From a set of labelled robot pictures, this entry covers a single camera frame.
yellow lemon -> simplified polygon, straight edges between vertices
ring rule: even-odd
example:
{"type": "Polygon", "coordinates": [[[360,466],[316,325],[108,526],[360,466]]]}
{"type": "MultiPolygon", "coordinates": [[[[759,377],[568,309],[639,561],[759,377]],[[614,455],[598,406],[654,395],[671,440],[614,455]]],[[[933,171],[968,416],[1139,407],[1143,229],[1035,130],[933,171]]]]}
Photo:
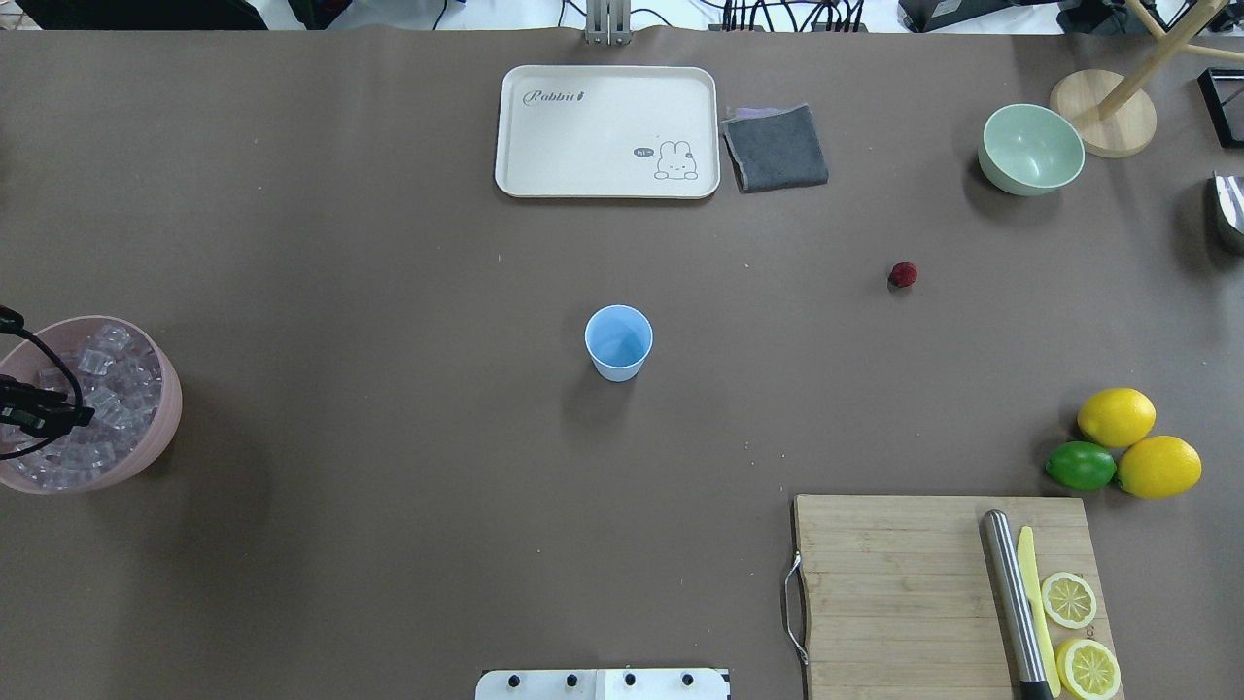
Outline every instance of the yellow lemon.
{"type": "Polygon", "coordinates": [[[1087,581],[1067,572],[1045,579],[1041,603],[1045,614],[1067,629],[1084,629],[1097,617],[1097,594],[1087,581]]]}
{"type": "Polygon", "coordinates": [[[1200,455],[1178,438],[1147,438],[1123,453],[1115,479],[1132,496],[1166,499],[1200,481],[1200,455]]]}
{"type": "Polygon", "coordinates": [[[1153,430],[1158,414],[1148,397],[1115,388],[1093,394],[1080,408],[1076,423],[1088,440],[1102,448],[1128,448],[1153,430]]]}
{"type": "Polygon", "coordinates": [[[1062,686],[1080,700],[1107,700],[1118,693],[1118,660],[1100,642],[1069,639],[1054,654],[1062,686]]]}

round wooden base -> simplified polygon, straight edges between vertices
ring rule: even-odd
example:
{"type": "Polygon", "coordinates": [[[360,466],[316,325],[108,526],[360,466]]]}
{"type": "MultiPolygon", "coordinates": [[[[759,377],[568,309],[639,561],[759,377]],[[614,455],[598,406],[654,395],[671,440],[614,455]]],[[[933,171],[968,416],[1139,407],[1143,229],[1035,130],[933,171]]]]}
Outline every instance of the round wooden base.
{"type": "Polygon", "coordinates": [[[1138,90],[1117,112],[1098,117],[1097,104],[1122,82],[1123,76],[1110,71],[1087,70],[1069,75],[1054,86],[1050,108],[1071,122],[1085,142],[1085,150],[1105,158],[1126,158],[1140,153],[1158,128],[1153,101],[1138,90]]]}

bowl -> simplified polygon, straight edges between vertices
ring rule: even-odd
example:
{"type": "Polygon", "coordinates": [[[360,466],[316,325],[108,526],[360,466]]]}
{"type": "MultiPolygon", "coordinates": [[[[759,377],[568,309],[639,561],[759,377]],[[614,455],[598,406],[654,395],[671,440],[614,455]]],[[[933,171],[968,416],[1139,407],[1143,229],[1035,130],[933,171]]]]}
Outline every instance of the bowl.
{"type": "MultiPolygon", "coordinates": [[[[152,417],[152,423],[147,433],[138,440],[138,445],[134,446],[129,455],[122,458],[117,465],[93,481],[60,491],[46,490],[21,476],[12,465],[12,461],[6,460],[0,463],[0,484],[16,491],[39,495],[77,494],[106,489],[121,484],[147,469],[168,448],[169,441],[173,440],[173,434],[177,433],[177,426],[182,420],[182,383],[178,380],[177,373],[168,362],[168,357],[164,356],[163,349],[142,328],[129,321],[112,316],[78,316],[50,325],[35,334],[55,349],[55,352],[61,353],[66,347],[73,347],[83,338],[93,334],[104,323],[121,325],[131,334],[142,336],[143,339],[151,343],[152,349],[156,352],[156,358],[159,361],[162,378],[159,407],[152,417]]],[[[22,341],[21,344],[14,347],[12,353],[9,353],[4,361],[0,361],[0,374],[9,375],[17,382],[32,384],[36,382],[39,371],[49,367],[49,364],[47,357],[40,352],[39,347],[35,347],[30,341],[22,341]]]]}
{"type": "Polygon", "coordinates": [[[1057,112],[1037,104],[1008,104],[985,122],[977,157],[999,189],[1035,196],[1076,179],[1085,164],[1085,144],[1057,112]]]}

yellow knife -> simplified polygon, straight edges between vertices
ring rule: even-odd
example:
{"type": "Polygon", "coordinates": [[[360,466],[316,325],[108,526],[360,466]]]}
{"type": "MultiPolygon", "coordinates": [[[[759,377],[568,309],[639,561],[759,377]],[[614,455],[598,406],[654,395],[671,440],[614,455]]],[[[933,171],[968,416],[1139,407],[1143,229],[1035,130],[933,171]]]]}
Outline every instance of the yellow knife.
{"type": "Polygon", "coordinates": [[[1036,627],[1036,645],[1041,649],[1041,665],[1045,666],[1045,681],[1050,684],[1050,696],[1062,693],[1059,670],[1054,668],[1054,645],[1050,643],[1050,628],[1045,624],[1045,604],[1041,603],[1041,579],[1036,574],[1036,548],[1033,546],[1033,528],[1019,528],[1019,543],[1015,546],[1019,556],[1019,576],[1024,579],[1024,596],[1033,608],[1033,624],[1036,627]]]}

gray table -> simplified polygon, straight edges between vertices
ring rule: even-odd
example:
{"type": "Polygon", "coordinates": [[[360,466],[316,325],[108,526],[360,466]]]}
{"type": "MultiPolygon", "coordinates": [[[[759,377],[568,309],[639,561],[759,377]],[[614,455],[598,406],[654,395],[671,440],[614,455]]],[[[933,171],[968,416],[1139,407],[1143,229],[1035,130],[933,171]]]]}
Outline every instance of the gray table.
{"type": "Polygon", "coordinates": [[[1149,86],[1147,150],[1061,193],[975,165],[994,108],[1148,46],[9,32],[0,302],[138,323],[185,412],[122,486],[0,494],[0,696],[470,698],[484,669],[633,664],[799,698],[792,495],[1065,495],[1041,464],[1115,385],[1205,463],[1166,502],[1085,497],[1127,695],[1235,696],[1244,270],[1205,180],[1242,167],[1205,63],[1149,86]],[[702,66],[723,109],[810,103],[830,183],[500,193],[505,71],[610,61],[702,66]],[[629,385],[582,348],[610,302],[656,326],[629,385]]]}

